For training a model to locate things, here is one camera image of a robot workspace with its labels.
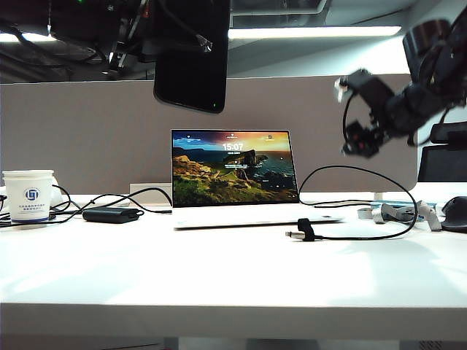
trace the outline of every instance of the paper cup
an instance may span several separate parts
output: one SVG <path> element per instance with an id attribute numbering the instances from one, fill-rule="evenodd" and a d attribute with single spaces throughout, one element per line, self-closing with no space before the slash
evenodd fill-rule
<path id="1" fill-rule="evenodd" d="M 12 222 L 49 219 L 53 170 L 3 171 Z"/>

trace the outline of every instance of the ceiling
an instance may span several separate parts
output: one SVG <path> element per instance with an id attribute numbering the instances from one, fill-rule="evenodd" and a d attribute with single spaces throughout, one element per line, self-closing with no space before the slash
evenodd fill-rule
<path id="1" fill-rule="evenodd" d="M 412 7 L 420 1 L 424 0 L 231 0 L 231 28 L 372 25 L 404 27 Z M 254 15 L 241 15 L 250 12 Z M 228 72 L 238 75 L 252 67 L 329 50 L 358 40 L 362 39 L 314 39 L 312 44 L 309 39 L 232 40 L 229 42 Z M 40 45 L 67 58 L 80 59 L 90 55 L 89 50 L 70 43 L 57 41 Z M 44 62 L 41 55 L 17 42 L 0 43 L 1 53 L 23 61 Z M 140 63 L 134 56 L 128 55 L 125 67 L 119 74 L 104 74 L 106 69 L 102 67 L 74 69 L 71 72 L 18 65 L 3 56 L 3 59 L 0 57 L 0 82 L 152 79 L 153 66 L 153 63 Z"/>

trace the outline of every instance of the landscape wallpaper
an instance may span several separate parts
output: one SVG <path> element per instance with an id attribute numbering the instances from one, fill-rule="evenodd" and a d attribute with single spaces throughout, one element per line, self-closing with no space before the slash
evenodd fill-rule
<path id="1" fill-rule="evenodd" d="M 285 131 L 172 131 L 174 206 L 296 202 Z"/>

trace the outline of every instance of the cubicle divider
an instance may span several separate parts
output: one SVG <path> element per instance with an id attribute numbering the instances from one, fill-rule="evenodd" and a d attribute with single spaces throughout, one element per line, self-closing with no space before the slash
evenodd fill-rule
<path id="1" fill-rule="evenodd" d="M 379 171 L 407 187 L 417 179 L 417 150 L 389 142 L 367 160 L 343 156 L 338 77 L 229 79 L 221 114 L 161 104 L 150 81 L 65 82 L 1 86 L 1 168 L 51 168 L 72 193 L 126 193 L 130 183 L 170 182 L 172 128 L 287 129 L 298 183 L 320 166 Z M 382 76 L 395 90 L 406 74 Z M 368 123 L 355 98 L 348 120 Z M 328 171 L 308 191 L 384 191 L 394 186 L 354 171 Z"/>

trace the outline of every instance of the computer mouse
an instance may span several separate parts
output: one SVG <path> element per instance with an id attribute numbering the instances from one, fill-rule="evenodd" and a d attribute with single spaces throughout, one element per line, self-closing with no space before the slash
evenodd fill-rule
<path id="1" fill-rule="evenodd" d="M 446 220 L 441 223 L 443 230 L 467 233 L 467 197 L 454 197 L 442 209 Z"/>

